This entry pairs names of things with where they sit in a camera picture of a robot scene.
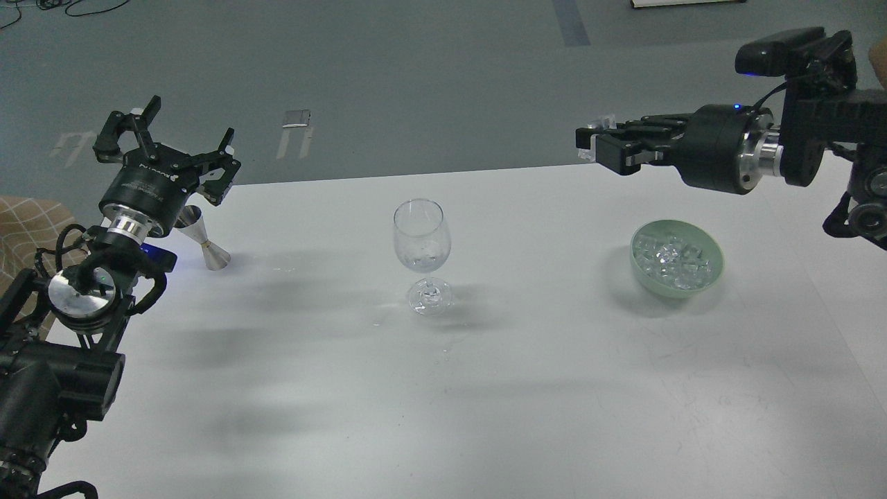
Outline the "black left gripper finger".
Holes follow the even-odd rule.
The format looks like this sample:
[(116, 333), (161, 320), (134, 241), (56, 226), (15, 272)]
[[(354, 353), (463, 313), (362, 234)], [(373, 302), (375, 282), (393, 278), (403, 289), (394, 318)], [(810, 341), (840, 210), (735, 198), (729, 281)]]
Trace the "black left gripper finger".
[(191, 192), (201, 195), (216, 207), (224, 202), (241, 167), (231, 147), (234, 134), (234, 128), (228, 128), (215, 150), (193, 155), (188, 161), (188, 168), (197, 176), (197, 184)]
[(124, 114), (111, 111), (104, 126), (93, 143), (93, 154), (102, 164), (123, 164), (124, 154), (121, 152), (119, 140), (124, 133), (132, 133), (137, 140), (139, 150), (149, 162), (159, 161), (158, 145), (153, 141), (149, 125), (161, 109), (161, 97), (152, 96), (148, 104), (140, 112)]

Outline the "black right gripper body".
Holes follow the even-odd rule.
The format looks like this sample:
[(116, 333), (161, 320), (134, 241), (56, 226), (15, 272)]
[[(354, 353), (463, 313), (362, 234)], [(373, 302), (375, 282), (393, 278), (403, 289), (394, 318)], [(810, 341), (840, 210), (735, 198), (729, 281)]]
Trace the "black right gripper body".
[(762, 177), (756, 148), (772, 125), (768, 108), (704, 105), (669, 146), (669, 163), (688, 186), (745, 195)]

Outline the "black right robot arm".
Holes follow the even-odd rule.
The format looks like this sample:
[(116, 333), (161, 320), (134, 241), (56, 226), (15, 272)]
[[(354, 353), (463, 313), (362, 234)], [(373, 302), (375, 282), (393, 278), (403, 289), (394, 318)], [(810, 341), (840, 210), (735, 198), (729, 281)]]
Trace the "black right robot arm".
[(806, 187), (826, 151), (851, 161), (845, 192), (823, 231), (885, 248), (886, 101), (883, 89), (858, 89), (852, 35), (820, 26), (748, 42), (735, 72), (780, 77), (782, 119), (763, 99), (753, 105), (704, 105), (689, 114), (603, 118), (579, 128), (579, 154), (621, 176), (643, 165), (672, 166), (688, 186), (747, 195), (763, 176)]

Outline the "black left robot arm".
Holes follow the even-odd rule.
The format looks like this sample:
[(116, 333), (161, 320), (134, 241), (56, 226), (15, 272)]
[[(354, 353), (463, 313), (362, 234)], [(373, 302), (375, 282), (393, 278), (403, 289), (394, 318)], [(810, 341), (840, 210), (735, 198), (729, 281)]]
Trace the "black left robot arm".
[(36, 250), (2, 297), (1, 461), (3, 498), (95, 498), (95, 486), (71, 481), (39, 492), (62, 442), (82, 439), (107, 416), (125, 367), (118, 351), (130, 318), (164, 294), (177, 256), (147, 243), (195, 215), (201, 195), (224, 201), (241, 163), (228, 129), (220, 144), (190, 155), (154, 140), (161, 109), (113, 111), (93, 152), (120, 170), (98, 203), (107, 224), (67, 225), (55, 247)]

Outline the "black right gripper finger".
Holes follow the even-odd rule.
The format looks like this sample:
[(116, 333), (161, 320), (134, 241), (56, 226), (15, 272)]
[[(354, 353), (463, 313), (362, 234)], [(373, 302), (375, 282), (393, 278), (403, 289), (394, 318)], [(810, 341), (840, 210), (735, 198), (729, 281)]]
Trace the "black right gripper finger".
[(595, 162), (618, 175), (639, 173), (641, 167), (674, 165), (674, 148), (684, 132), (656, 135), (631, 132), (629, 135), (595, 135)]
[[(643, 116), (635, 120), (627, 120), (626, 122), (617, 122), (615, 129), (602, 130), (599, 133), (614, 133), (629, 135), (629, 133), (644, 133), (656, 135), (668, 135), (676, 132), (684, 132), (685, 126), (690, 122), (690, 114), (653, 114), (653, 116)], [(582, 132), (584, 127), (580, 127), (574, 131), (574, 142), (576, 149), (581, 140), (585, 139), (589, 132)]]

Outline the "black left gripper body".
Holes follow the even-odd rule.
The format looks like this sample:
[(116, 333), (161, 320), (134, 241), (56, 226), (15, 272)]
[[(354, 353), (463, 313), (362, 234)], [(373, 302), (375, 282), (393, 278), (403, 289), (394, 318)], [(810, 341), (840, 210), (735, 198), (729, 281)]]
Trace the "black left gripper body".
[(187, 199), (197, 191), (203, 167), (187, 166), (190, 155), (164, 144), (157, 146), (157, 161), (142, 150), (123, 156), (123, 166), (98, 203), (111, 218), (117, 207), (143, 213), (153, 226), (149, 237), (166, 237)]

